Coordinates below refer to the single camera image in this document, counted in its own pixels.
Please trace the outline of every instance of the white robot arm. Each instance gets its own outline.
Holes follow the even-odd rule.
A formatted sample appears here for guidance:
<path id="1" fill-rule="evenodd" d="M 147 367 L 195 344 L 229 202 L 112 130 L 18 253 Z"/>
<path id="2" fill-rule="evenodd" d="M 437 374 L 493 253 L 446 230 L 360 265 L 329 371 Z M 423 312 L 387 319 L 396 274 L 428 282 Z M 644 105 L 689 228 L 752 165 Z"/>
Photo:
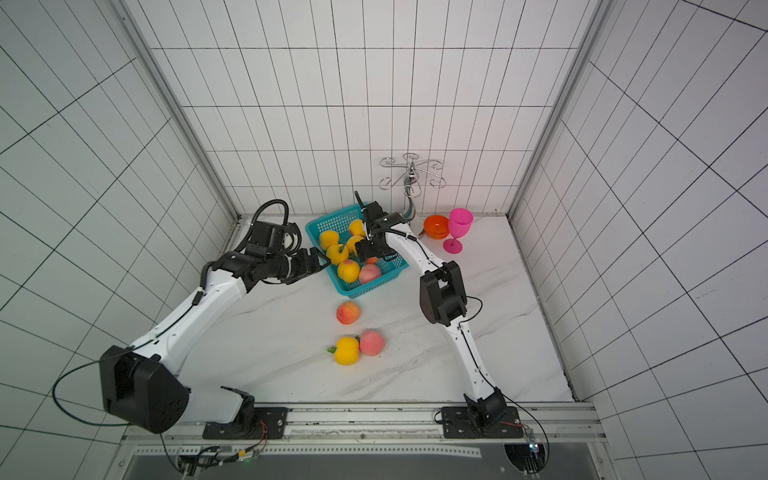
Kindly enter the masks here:
<path id="1" fill-rule="evenodd" d="M 282 225 L 257 220 L 271 204 L 285 208 Z M 376 202 L 360 204 L 369 238 L 359 242 L 358 254 L 365 259 L 400 253 L 419 269 L 422 312 L 431 323 L 441 324 L 452 346 L 473 424 L 480 431 L 494 425 L 504 415 L 506 403 L 490 383 L 463 320 L 466 295 L 458 265 L 430 252 L 399 214 L 383 212 Z M 260 207 L 240 245 L 205 266 L 198 290 L 131 347 L 113 346 L 104 353 L 99 366 L 107 412 L 154 433 L 177 422 L 215 422 L 235 432 L 253 428 L 250 394 L 227 387 L 190 390 L 177 376 L 200 337 L 256 283 L 265 279 L 293 283 L 328 266 L 328 259 L 315 247 L 299 248 L 301 233 L 296 224 L 287 222 L 287 211 L 282 200 Z"/>

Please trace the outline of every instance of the plastic basket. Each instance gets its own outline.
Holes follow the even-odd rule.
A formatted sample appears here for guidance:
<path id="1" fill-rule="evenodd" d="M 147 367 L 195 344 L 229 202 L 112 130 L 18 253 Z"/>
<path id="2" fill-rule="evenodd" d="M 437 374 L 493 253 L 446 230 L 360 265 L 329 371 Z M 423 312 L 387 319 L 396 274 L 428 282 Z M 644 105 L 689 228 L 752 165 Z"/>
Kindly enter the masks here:
<path id="1" fill-rule="evenodd" d="M 358 205 L 352 205 L 351 207 L 337 210 L 332 214 L 327 214 L 324 217 L 309 222 L 306 227 L 304 227 L 304 230 L 306 230 L 310 240 L 312 240 L 312 245 L 317 248 L 320 248 L 320 234 L 326 230 L 334 230 L 338 232 L 339 243 L 346 245 L 347 240 L 352 236 L 349 234 L 349 224 L 357 219 L 362 220 L 362 211 Z M 331 281 L 336 287 L 337 292 L 348 296 L 349 298 L 356 298 L 363 295 L 365 292 L 375 289 L 383 283 L 389 282 L 397 277 L 404 269 L 408 268 L 408 264 L 400 255 L 389 262 L 379 260 L 379 262 L 376 263 L 376 266 L 380 268 L 382 275 L 365 285 L 361 285 L 359 280 L 355 283 L 342 281 L 336 273 L 337 267 L 335 265 L 328 266 L 326 270 L 331 277 Z"/>

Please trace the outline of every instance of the orange bowl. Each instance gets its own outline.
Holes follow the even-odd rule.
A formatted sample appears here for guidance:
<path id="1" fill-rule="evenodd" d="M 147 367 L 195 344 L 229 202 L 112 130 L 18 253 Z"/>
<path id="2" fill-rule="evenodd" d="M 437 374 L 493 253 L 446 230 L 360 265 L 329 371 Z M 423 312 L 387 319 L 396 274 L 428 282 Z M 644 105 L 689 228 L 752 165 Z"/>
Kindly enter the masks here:
<path id="1" fill-rule="evenodd" d="M 424 231 L 429 238 L 440 240 L 448 236 L 448 218 L 442 215 L 430 215 L 424 220 Z"/>

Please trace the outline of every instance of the white tile wall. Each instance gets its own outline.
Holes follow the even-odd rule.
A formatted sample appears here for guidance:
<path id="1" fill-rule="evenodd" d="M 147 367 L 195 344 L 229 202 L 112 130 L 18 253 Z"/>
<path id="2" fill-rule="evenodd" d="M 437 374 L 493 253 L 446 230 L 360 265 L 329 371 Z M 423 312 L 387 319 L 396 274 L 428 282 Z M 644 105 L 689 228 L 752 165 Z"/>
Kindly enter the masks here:
<path id="1" fill-rule="evenodd" d="M 623 477 L 765 476 L 762 5 L 616 2 L 513 216 Z"/>
<path id="2" fill-rule="evenodd" d="M 70 420 L 53 382 L 175 307 L 233 223 L 112 15 L 104 0 L 0 5 L 3 478 L 104 477 L 123 430 Z M 57 393 L 105 421 L 95 367 Z"/>
<path id="3" fill-rule="evenodd" d="M 445 162 L 417 210 L 507 211 L 597 4 L 126 3 L 238 210 L 284 186 L 301 214 L 399 210 L 379 160 L 406 151 Z"/>

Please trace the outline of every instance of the white marble table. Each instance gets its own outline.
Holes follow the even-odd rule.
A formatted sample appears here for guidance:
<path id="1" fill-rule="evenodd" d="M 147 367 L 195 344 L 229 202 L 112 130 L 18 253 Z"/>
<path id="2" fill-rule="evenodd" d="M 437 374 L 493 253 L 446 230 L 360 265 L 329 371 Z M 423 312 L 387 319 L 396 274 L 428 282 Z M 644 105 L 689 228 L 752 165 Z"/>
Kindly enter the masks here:
<path id="1" fill-rule="evenodd" d="M 300 227 L 312 217 L 292 217 Z M 504 217 L 478 217 L 464 251 L 468 295 L 485 306 L 472 320 L 478 348 L 498 387 L 516 401 L 570 402 L 571 393 L 545 321 Z M 440 325 L 419 308 L 419 272 L 400 276 L 355 301 L 360 319 L 336 320 L 339 295 L 321 272 L 291 286 L 259 284 L 234 304 L 193 348 L 182 373 L 186 386 L 232 386 L 257 402 L 462 402 L 462 377 Z M 478 309 L 469 300 L 468 312 Z M 344 335 L 377 329 L 387 346 L 378 357 L 340 366 L 326 348 Z"/>

